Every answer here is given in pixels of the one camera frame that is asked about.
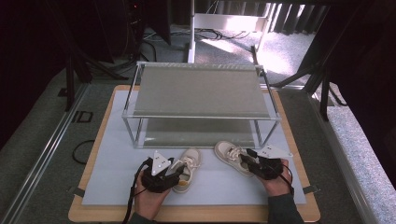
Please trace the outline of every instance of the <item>sleeve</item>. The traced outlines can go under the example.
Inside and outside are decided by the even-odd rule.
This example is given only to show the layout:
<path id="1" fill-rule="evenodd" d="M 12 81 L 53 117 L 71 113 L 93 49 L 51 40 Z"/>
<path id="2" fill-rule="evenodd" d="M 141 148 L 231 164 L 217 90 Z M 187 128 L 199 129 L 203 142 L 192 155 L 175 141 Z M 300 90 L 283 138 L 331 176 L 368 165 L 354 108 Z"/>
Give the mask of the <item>sleeve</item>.
<path id="1" fill-rule="evenodd" d="M 145 217 L 140 216 L 137 213 L 133 213 L 131 219 L 129 220 L 129 224 L 156 224 L 156 221 L 150 221 Z"/>
<path id="2" fill-rule="evenodd" d="M 291 194 L 283 194 L 268 198 L 269 224 L 300 224 L 304 223 L 297 211 Z"/>

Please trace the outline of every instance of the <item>gray carpet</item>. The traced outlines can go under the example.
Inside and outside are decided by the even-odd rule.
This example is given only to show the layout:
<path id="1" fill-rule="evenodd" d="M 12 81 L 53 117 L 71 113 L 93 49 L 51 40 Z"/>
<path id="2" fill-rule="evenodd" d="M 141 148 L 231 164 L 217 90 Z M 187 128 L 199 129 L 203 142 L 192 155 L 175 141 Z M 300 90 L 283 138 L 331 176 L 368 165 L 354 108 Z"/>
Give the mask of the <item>gray carpet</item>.
<path id="1" fill-rule="evenodd" d="M 285 57 L 284 61 L 290 65 L 280 65 L 280 70 L 271 67 L 273 64 L 266 66 L 270 82 L 277 82 L 296 71 L 313 36 L 269 36 L 273 39 L 268 39 L 265 50 L 273 56 L 275 52 L 280 53 L 279 55 L 283 56 L 276 57 L 280 57 L 281 62 L 281 57 Z M 196 62 L 252 64 L 250 46 L 257 43 L 257 40 L 257 36 L 254 35 L 240 40 L 230 40 L 229 44 L 236 48 L 233 52 L 198 41 Z M 150 42 L 155 46 L 158 62 L 187 61 L 186 45 L 189 38 L 184 35 L 173 36 L 172 41 L 172 46 L 167 46 L 163 41 Z M 153 60 L 153 51 L 149 45 L 143 46 L 143 53 L 148 59 Z M 121 72 L 124 76 L 131 77 L 133 71 L 134 69 L 127 68 Z M 23 179 L 28 175 L 64 115 L 65 99 L 57 97 L 59 89 L 65 86 L 64 76 L 63 72 L 52 80 L 28 118 L 0 151 L 0 217 L 5 214 Z M 85 140 L 95 138 L 113 88 L 129 83 L 130 81 L 113 80 L 95 73 L 94 81 L 78 106 L 78 111 L 93 113 L 92 121 L 70 123 L 18 223 L 72 223 L 68 220 L 67 214 L 73 195 L 66 190 L 78 185 L 84 169 L 83 165 L 72 160 L 73 148 Z M 304 85 L 304 81 L 298 80 L 295 84 Z M 329 143 L 316 121 L 308 96 L 299 91 L 283 90 L 280 91 L 280 96 L 309 180 L 311 184 L 321 188 L 321 191 L 315 194 L 321 213 L 320 223 L 361 223 L 345 180 L 332 156 Z M 83 160 L 91 145 L 88 143 L 79 149 L 81 152 L 86 151 L 85 154 L 79 155 Z"/>

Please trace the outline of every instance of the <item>hand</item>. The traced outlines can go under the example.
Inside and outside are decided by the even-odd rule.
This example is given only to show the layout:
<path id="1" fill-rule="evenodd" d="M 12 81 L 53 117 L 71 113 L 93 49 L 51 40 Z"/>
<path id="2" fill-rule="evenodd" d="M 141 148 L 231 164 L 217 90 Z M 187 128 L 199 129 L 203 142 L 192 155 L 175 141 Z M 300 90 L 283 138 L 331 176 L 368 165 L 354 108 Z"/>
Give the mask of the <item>hand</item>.
<path id="1" fill-rule="evenodd" d="M 289 167 L 289 161 L 283 159 L 281 159 L 281 161 L 284 166 Z M 282 175 L 291 183 L 291 175 L 286 167 L 283 167 Z M 285 180 L 283 180 L 280 176 L 272 180 L 264 180 L 260 177 L 258 178 L 264 185 L 269 197 L 290 193 L 290 187 L 288 183 L 286 183 Z"/>
<path id="2" fill-rule="evenodd" d="M 137 178 L 136 188 L 134 189 L 135 194 L 145 189 L 142 185 L 142 175 L 143 171 L 139 173 Z M 134 197 L 134 211 L 148 220 L 153 220 L 160 212 L 160 207 L 169 191 L 170 189 L 163 193 L 154 193 L 146 189 Z"/>

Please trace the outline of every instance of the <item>sunlight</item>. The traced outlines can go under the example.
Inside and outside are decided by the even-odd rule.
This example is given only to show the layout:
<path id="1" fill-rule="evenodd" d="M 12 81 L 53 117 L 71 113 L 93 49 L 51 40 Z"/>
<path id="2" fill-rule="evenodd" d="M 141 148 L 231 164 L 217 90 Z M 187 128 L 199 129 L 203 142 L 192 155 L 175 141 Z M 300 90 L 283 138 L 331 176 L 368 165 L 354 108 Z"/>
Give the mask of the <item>sunlight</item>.
<path id="1" fill-rule="evenodd" d="M 251 63 L 254 63 L 254 59 L 253 59 L 252 56 L 249 56 L 249 57 L 248 57 L 248 60 L 249 60 Z"/>
<path id="2" fill-rule="evenodd" d="M 264 18 L 251 16 L 228 16 L 225 24 L 225 30 L 234 31 L 261 31 L 266 23 Z"/>
<path id="3" fill-rule="evenodd" d="M 276 55 L 275 52 L 263 53 L 259 57 L 259 64 L 262 64 L 266 69 L 278 74 L 288 74 L 292 68 L 287 60 Z"/>
<path id="4" fill-rule="evenodd" d="M 202 42 L 211 45 L 215 48 L 222 49 L 224 51 L 227 51 L 229 53 L 234 53 L 235 50 L 235 45 L 231 44 L 230 42 L 227 42 L 226 40 L 209 40 L 209 39 L 203 39 L 201 40 Z"/>

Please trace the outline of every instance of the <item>metal rail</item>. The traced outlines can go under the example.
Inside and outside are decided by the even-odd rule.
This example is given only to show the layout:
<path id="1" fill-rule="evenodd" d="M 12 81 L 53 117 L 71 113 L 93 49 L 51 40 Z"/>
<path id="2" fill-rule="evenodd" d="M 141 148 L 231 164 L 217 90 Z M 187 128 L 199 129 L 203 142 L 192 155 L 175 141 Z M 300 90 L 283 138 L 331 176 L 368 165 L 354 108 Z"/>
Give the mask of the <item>metal rail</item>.
<path id="1" fill-rule="evenodd" d="M 26 176 L 26 179 L 21 186 L 20 191 L 17 196 L 14 198 L 12 204 L 8 208 L 6 215 L 1 220 L 1 224 L 13 224 L 18 223 L 18 219 L 21 216 L 21 213 L 31 198 L 33 192 L 35 191 L 35 187 L 41 179 L 41 176 L 47 169 L 50 160 L 55 153 L 59 143 L 61 142 L 64 133 L 67 130 L 71 120 L 73 119 L 73 115 L 76 113 L 79 103 L 81 102 L 86 90 L 88 89 L 88 83 L 82 83 L 78 88 L 78 92 L 76 93 L 76 99 L 72 107 L 69 111 L 65 112 L 62 116 L 61 121 L 56 127 L 54 133 L 46 144 L 44 150 L 42 151 L 40 157 L 35 162 L 35 165 Z"/>

